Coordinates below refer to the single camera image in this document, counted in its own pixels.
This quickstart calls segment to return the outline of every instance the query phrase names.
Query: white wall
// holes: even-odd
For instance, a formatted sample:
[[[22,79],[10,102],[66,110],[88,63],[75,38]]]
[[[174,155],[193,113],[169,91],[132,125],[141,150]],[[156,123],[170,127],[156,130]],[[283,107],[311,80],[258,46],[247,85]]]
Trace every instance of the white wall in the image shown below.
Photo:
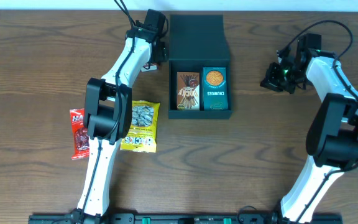
[[[124,0],[128,9],[160,11],[347,11],[358,0]],[[0,0],[0,9],[118,9],[113,0]]]

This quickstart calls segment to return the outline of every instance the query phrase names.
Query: snack package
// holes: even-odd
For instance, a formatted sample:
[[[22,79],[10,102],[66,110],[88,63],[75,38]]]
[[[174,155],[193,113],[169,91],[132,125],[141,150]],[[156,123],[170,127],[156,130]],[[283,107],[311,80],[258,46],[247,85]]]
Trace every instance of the snack package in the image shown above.
[[[85,109],[70,110],[71,128],[74,135],[74,155],[71,159],[82,159],[90,156],[90,137],[84,127]]]
[[[226,68],[203,68],[204,110],[227,110]]]
[[[178,72],[178,110],[200,110],[200,74],[198,72]]]
[[[132,101],[132,124],[121,142],[121,150],[156,152],[155,137],[160,103]]]

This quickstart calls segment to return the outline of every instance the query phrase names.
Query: box lid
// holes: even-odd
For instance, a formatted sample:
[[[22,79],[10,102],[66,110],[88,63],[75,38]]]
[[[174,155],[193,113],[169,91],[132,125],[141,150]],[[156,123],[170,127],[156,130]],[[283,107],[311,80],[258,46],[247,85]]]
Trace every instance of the box lid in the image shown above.
[[[222,15],[172,15],[170,60],[230,60]]]

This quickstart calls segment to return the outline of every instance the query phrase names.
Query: red snack bag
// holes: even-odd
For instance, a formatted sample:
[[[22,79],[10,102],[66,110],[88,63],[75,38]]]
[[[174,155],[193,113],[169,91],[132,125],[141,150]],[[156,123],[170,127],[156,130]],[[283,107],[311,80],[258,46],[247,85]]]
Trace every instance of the red snack bag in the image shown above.
[[[82,159],[90,156],[90,137],[84,127],[85,109],[70,110],[71,128],[74,135],[74,155],[71,159]]]

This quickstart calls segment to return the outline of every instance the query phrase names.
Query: black mounting rail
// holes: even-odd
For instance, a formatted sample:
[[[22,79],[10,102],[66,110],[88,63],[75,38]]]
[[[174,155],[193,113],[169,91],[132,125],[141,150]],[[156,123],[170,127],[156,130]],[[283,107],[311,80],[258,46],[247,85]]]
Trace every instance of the black mounting rail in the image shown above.
[[[101,220],[86,217],[84,224],[286,224],[286,220],[277,220],[276,213],[250,212],[239,215],[134,215],[131,213],[116,213]],[[67,215],[31,215],[29,224],[51,224],[54,220],[67,218]],[[69,220],[62,220],[54,224],[68,224]],[[342,216],[336,214],[316,214],[310,224],[343,224]]]

